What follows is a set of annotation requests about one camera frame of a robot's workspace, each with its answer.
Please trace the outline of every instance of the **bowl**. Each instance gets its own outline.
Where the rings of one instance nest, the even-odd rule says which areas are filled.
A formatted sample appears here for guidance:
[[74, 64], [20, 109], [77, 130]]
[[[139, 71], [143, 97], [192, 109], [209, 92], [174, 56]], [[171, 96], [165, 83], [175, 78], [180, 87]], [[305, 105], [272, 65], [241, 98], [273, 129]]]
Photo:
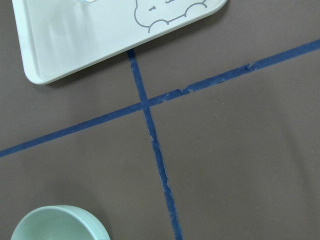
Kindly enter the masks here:
[[28, 213], [15, 228], [11, 240], [110, 240], [110, 237], [88, 211], [57, 205]]

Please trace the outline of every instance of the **tabletop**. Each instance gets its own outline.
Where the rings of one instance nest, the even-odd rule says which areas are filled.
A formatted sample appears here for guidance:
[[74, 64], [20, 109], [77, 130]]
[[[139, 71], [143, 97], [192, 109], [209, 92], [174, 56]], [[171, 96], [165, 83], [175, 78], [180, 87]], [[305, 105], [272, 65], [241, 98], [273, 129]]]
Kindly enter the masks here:
[[0, 238], [72, 205], [112, 240], [316, 240], [320, 1], [217, 13], [48, 85], [0, 8]]

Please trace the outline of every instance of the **line drawing on tray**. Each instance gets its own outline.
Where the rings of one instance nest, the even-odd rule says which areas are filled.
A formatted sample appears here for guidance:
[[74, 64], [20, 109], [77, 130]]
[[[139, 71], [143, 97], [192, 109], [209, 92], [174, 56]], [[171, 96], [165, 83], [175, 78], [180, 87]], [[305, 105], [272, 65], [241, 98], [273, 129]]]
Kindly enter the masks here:
[[182, 17], [187, 17], [187, 12], [195, 5], [205, 4], [207, 0], [135, 0], [134, 19], [136, 23], [144, 28], [151, 27], [164, 22], [169, 25], [170, 22]]

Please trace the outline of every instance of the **blue tape line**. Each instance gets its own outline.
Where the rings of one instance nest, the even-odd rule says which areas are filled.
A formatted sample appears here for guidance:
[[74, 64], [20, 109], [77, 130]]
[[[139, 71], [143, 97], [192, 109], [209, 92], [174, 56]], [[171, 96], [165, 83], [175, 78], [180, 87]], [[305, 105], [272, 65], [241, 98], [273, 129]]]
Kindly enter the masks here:
[[49, 142], [49, 141], [54, 140], [54, 139], [61, 138], [63, 136], [69, 135], [69, 134], [73, 134], [73, 133], [79, 132], [81, 130], [85, 130], [85, 129], [91, 128], [91, 127], [99, 125], [99, 124], [103, 124], [105, 122], [108, 122], [108, 121], [111, 121], [113, 119], [117, 119], [117, 118], [123, 117], [125, 115], [132, 114], [132, 113], [137, 112], [137, 111], [139, 111], [141, 109], [142, 109], [142, 107], [141, 107], [140, 103], [136, 103], [134, 105], [127, 106], [125, 108], [122, 108], [122, 109], [119, 109], [117, 111], [114, 111], [114, 112], [111, 112], [111, 113], [96, 117], [94, 119], [85, 121], [83, 123], [80, 123], [80, 124], [77, 124], [77, 125], [74, 125], [74, 126], [70, 126], [70, 127], [65, 128], [65, 129], [50, 133], [48, 135], [41, 136], [41, 137], [38, 137], [36, 139], [21, 143], [19, 145], [4, 149], [4, 150], [0, 151], [0, 158], [4, 157], [4, 156], [7, 156], [7, 155], [10, 155], [10, 154], [17, 153], [19, 151], [22, 151], [22, 150], [25, 150], [25, 149], [28, 149], [28, 148], [32, 148], [34, 146]]
[[[152, 106], [161, 104], [165, 101], [170, 101], [175, 98], [187, 95], [190, 92], [196, 92], [201, 89], [205, 89], [207, 87], [226, 82], [230, 79], [234, 79], [234, 78], [239, 77], [241, 75], [248, 74], [248, 73], [263, 69], [263, 68], [267, 68], [271, 65], [275, 65], [275, 64], [284, 62], [286, 60], [293, 59], [295, 57], [299, 57], [301, 55], [304, 55], [304, 54], [307, 54], [307, 53], [310, 53], [310, 52], [313, 52], [313, 51], [316, 51], [319, 49], [320, 49], [320, 39], [315, 40], [310, 43], [307, 43], [307, 44], [304, 44], [304, 45], [301, 45], [301, 46], [298, 46], [298, 47], [290, 49], [288, 51], [284, 51], [282, 53], [264, 58], [262, 60], [256, 61], [253, 64], [243, 65], [241, 67], [227, 71], [227, 72], [222, 73], [220, 75], [210, 77], [210, 78], [207, 78], [202, 81], [198, 81], [194, 84], [191, 84], [191, 85], [185, 87], [184, 89], [176, 89], [176, 90], [161, 94], [159, 96], [153, 97], [148, 100], [148, 105], [152, 107]], [[116, 119], [116, 118], [125, 116], [130, 113], [134, 113], [134, 112], [139, 111], [141, 109], [142, 108], [141, 108], [140, 104], [137, 103], [135, 105], [128, 106], [123, 109], [120, 109], [120, 110], [108, 113], [106, 115], [94, 118], [93, 120], [89, 120], [89, 121], [80, 123], [78, 125], [71, 126], [71, 127], [59, 130], [57, 132], [50, 133], [48, 135], [39, 137], [37, 139], [33, 139], [33, 140], [27, 141], [25, 143], [10, 147], [8, 149], [1, 150], [0, 151], [0, 158], [7, 156], [7, 155], [10, 155], [10, 154], [13, 154], [13, 153], [16, 153], [16, 152], [19, 152], [19, 151], [22, 151], [22, 150], [25, 150], [25, 149], [28, 149], [28, 148], [31, 148], [31, 147], [34, 147], [34, 146], [42, 144], [42, 143], [46, 143], [46, 142], [51, 141], [53, 139], [61, 138], [61, 137], [66, 136], [68, 134], [72, 134], [72, 133], [81, 131], [83, 129], [93, 127], [93, 126], [98, 125], [100, 123], [105, 123], [109, 120]]]
[[301, 45], [301, 46], [298, 46], [298, 47], [290, 49], [288, 51], [284, 51], [279, 54], [264, 58], [262, 60], [256, 61], [253, 64], [243, 65], [241, 67], [237, 67], [237, 68], [232, 69], [230, 71], [224, 72], [220, 75], [213, 76], [213, 77], [207, 78], [202, 81], [198, 81], [196, 83], [188, 85], [184, 89], [176, 89], [176, 90], [164, 93], [162, 95], [153, 97], [148, 100], [148, 103], [152, 107], [152, 106], [161, 104], [165, 101], [170, 101], [172, 99], [176, 99], [178, 97], [187, 95], [189, 93], [196, 92], [196, 91], [211, 87], [213, 85], [217, 85], [217, 84], [226, 82], [230, 79], [234, 79], [234, 78], [240, 77], [242, 75], [270, 67], [272, 65], [284, 62], [289, 59], [293, 59], [295, 57], [298, 57], [298, 56], [301, 56], [301, 55], [304, 55], [304, 54], [307, 54], [307, 53], [310, 53], [310, 52], [313, 52], [313, 51], [319, 50], [319, 49], [320, 49], [320, 39], [313, 41], [313, 42], [310, 42], [310, 43], [307, 43], [307, 44], [304, 44], [304, 45]]
[[166, 201], [167, 208], [169, 210], [171, 224], [172, 224], [173, 231], [174, 231], [174, 236], [175, 236], [176, 240], [183, 240], [184, 237], [183, 237], [182, 230], [180, 227], [178, 213], [177, 213], [177, 209], [176, 209], [175, 202], [174, 202], [174, 197], [173, 197], [171, 188], [168, 185], [168, 176], [166, 173], [166, 167], [165, 167], [165, 163], [164, 163], [163, 156], [161, 153], [160, 144], [159, 144], [159, 141], [157, 138], [155, 123], [154, 123], [154, 120], [151, 115], [151, 110], [150, 110], [150, 106], [148, 103], [148, 98], [147, 98], [147, 94], [145, 91], [145, 87], [144, 87], [144, 84], [142, 81], [140, 69], [138, 66], [138, 62], [136, 60], [136, 54], [133, 49], [127, 51], [127, 54], [128, 54], [129, 60], [131, 62], [131, 69], [132, 69], [132, 73], [134, 76], [136, 88], [138, 90], [139, 97], [141, 100], [141, 106], [142, 106], [142, 110], [144, 113], [146, 125], [147, 125], [148, 131], [149, 131], [149, 135], [152, 138], [152, 140], [151, 140], [152, 148], [154, 151], [156, 164], [157, 164], [158, 171], [160, 174], [163, 192], [164, 192], [164, 196], [165, 196], [165, 201]]

